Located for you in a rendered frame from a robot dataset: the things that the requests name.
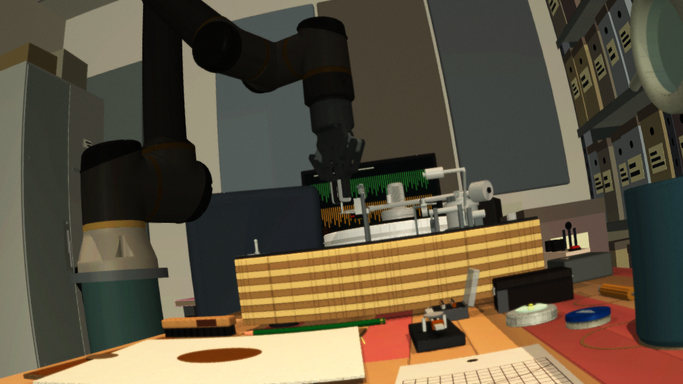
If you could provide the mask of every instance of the teal cylinder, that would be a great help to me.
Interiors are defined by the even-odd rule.
[[[87,282],[81,290],[90,353],[163,333],[157,279]]]
[[[624,192],[636,334],[661,348],[683,348],[683,178]]]

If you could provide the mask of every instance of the wall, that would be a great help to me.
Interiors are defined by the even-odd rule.
[[[0,55],[26,43],[48,52],[63,48],[66,20],[38,1],[2,0],[0,3]]]
[[[312,4],[310,0],[235,0],[230,2],[208,0],[206,2],[216,11],[232,20]],[[576,135],[578,125],[574,114],[574,105],[568,90],[564,65],[555,45],[555,32],[552,22],[548,17],[545,2],[529,0],[529,5],[538,30],[550,86],[557,107],[564,152],[569,167],[569,184],[499,195],[498,197],[503,203],[504,214],[590,198],[581,141]],[[435,44],[426,0],[424,1],[424,9],[428,16],[429,33],[432,36],[433,44]],[[142,59],[142,2],[140,0],[119,0],[69,19],[66,23],[64,48],[88,63],[89,76],[97,76],[139,62]],[[435,45],[433,52],[438,59]],[[443,84],[440,61],[436,61],[439,81]],[[183,43],[183,65],[187,138],[196,145],[198,160],[206,164],[212,173],[214,193],[221,192],[223,191],[223,181],[220,174],[218,154],[216,75],[202,70],[194,63],[191,49],[185,43]],[[447,105],[445,88],[441,102],[443,106]],[[446,108],[447,124],[451,129],[454,118],[450,116],[450,112]],[[452,137],[446,140],[450,140],[453,153],[456,153]],[[455,166],[458,166],[457,158],[454,159],[454,163]],[[193,296],[185,225],[150,224],[150,233],[160,266],[169,268],[170,277],[161,279],[159,282],[164,317],[182,316],[182,309],[176,308],[173,301]]]

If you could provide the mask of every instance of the green rod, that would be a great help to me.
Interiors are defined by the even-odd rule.
[[[381,319],[361,320],[359,322],[340,322],[340,323],[336,323],[336,324],[309,325],[307,327],[254,329],[254,336],[256,336],[256,335],[286,334],[289,332],[320,331],[321,329],[334,329],[334,328],[346,328],[346,327],[367,327],[370,325],[379,325],[379,324],[385,324],[385,323],[386,323],[386,320],[384,318],[381,318]]]

